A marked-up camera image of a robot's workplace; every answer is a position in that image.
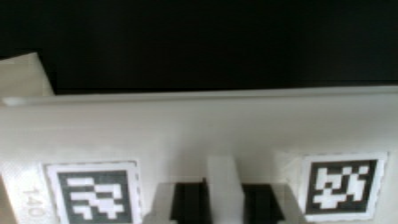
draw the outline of white tab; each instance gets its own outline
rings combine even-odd
[[[234,160],[207,158],[209,207],[214,224],[243,224],[243,191]]]

